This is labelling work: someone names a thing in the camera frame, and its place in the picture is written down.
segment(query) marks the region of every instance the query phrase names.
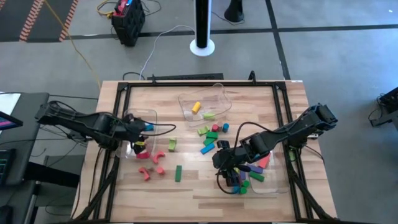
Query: yellow cable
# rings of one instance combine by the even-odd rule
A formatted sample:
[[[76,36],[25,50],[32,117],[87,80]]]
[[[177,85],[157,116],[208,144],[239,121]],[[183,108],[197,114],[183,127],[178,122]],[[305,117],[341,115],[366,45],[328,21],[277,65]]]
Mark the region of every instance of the yellow cable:
[[[100,77],[98,76],[98,74],[94,71],[94,69],[91,67],[90,63],[88,63],[87,59],[80,53],[80,51],[76,48],[75,43],[73,42],[72,38],[70,37],[70,34],[68,32],[68,29],[63,25],[61,19],[57,16],[57,13],[55,13],[55,11],[52,9],[52,7],[50,6],[50,4],[47,2],[47,0],[44,0],[44,3],[47,5],[47,7],[49,8],[49,10],[51,11],[51,13],[53,14],[53,16],[58,20],[58,22],[61,24],[62,29],[68,34],[68,37],[70,39],[70,42],[73,45],[73,48],[75,48],[75,51],[82,57],[82,59],[86,62],[88,68],[91,70],[92,74],[94,75],[94,78],[96,79],[96,81],[98,82],[98,88],[101,90],[101,81],[100,81]]]
[[[99,5],[97,5],[97,12],[99,15],[101,16],[106,16],[108,19],[110,19],[110,17],[112,17],[113,15],[113,11],[109,11],[109,12],[101,12],[98,8],[103,6],[105,3],[107,3],[109,0],[104,0],[103,2],[101,2]]]

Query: wooden tabletop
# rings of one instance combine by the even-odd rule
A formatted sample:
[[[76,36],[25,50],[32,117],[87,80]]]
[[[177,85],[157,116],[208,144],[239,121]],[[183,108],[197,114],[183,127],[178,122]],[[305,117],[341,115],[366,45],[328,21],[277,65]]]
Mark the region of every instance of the wooden tabletop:
[[[118,82],[103,82],[97,111],[113,111],[117,85]],[[286,82],[286,85],[293,117],[296,118],[297,114],[301,114],[309,106],[304,85],[302,82],[295,81]],[[156,138],[155,150],[163,151],[166,155],[159,162],[159,166],[165,169],[164,176],[152,172],[150,180],[144,181],[138,169],[141,166],[156,167],[153,162],[121,159],[112,222],[288,222],[295,220],[284,168],[283,150],[280,145],[273,150],[270,164],[264,171],[266,177],[264,183],[251,181],[257,193],[276,191],[280,192],[279,194],[256,194],[250,188],[245,195],[227,195],[217,187],[216,169],[211,160],[217,149],[205,155],[200,153],[200,149],[204,147],[205,137],[199,137],[197,128],[190,128],[187,125],[178,103],[179,94],[191,93],[203,88],[139,87],[132,89],[129,108],[156,110],[159,123],[173,123],[177,125],[177,128],[171,133]],[[229,123],[229,131],[226,134],[219,134],[219,140],[229,140],[233,144],[238,126],[245,121],[257,122],[270,129],[278,127],[271,88],[267,86],[228,86],[225,88],[232,101],[232,108],[221,120]],[[121,114],[123,99],[124,97],[122,97],[118,114]],[[159,132],[167,128],[169,127],[160,128]],[[260,129],[255,126],[247,125],[242,129],[240,137],[243,138],[258,131]],[[176,151],[168,152],[169,138],[172,137],[177,138]],[[317,141],[309,140],[308,145],[320,152]],[[88,204],[98,150],[95,142],[89,143],[81,171],[81,195],[75,216],[80,214]],[[96,169],[93,195],[98,187],[103,155],[104,153]],[[335,217],[335,206],[322,160],[303,149],[302,162],[309,191],[325,211]],[[174,181],[177,165],[182,166],[181,182]],[[220,179],[220,181],[225,187],[224,180]],[[298,197],[303,204],[299,190]],[[103,198],[100,217],[104,217],[108,192]],[[300,207],[302,216],[305,216],[304,206]]]

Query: purple block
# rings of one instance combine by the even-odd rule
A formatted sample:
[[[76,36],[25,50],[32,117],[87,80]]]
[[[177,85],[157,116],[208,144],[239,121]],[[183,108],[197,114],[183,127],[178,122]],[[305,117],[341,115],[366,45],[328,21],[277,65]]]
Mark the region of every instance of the purple block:
[[[241,173],[241,180],[246,180],[246,172],[240,170]]]
[[[258,174],[262,174],[263,168],[258,167],[258,166],[253,166],[253,165],[250,165],[250,164],[248,164],[247,166],[250,167],[250,169],[251,169],[253,172],[256,172],[256,173],[258,173]]]

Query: clear plastic container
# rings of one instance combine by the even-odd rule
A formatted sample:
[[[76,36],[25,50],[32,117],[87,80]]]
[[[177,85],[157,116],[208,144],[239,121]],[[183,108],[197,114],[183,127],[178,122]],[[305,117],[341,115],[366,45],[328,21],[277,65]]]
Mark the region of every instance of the clear plastic container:
[[[128,109],[123,115],[133,114],[135,118],[140,118],[144,121],[157,124],[157,113],[154,110],[147,109]],[[154,125],[153,131],[143,131],[145,134],[156,134],[157,126]],[[145,150],[149,152],[150,155],[154,155],[156,144],[156,136],[149,136],[145,140]],[[116,155],[121,159],[136,159],[138,161],[149,161],[150,159],[137,159],[136,153],[130,146],[129,141],[123,141],[122,146],[116,150]]]
[[[220,83],[193,93],[182,93],[178,96],[178,102],[180,103],[182,114],[190,127],[223,118],[232,107],[232,102],[228,98],[224,86]],[[192,108],[196,102],[200,102],[201,107],[194,114],[192,113]],[[209,114],[212,114],[211,119],[205,119],[205,115]]]
[[[264,169],[263,175],[265,177],[263,182],[259,182],[247,175],[251,182],[251,188],[257,194],[282,194],[290,189],[289,181],[287,180],[287,172],[285,165],[284,150],[282,144],[276,145],[271,152],[269,163]]]

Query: computer monitor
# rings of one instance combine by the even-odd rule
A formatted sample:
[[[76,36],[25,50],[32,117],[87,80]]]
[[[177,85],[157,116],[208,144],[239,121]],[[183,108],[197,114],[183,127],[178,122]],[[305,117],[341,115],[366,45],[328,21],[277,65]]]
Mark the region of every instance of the computer monitor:
[[[9,116],[8,114],[0,111],[0,131],[10,128],[21,127],[23,124],[24,123],[21,120],[13,118],[12,116]]]

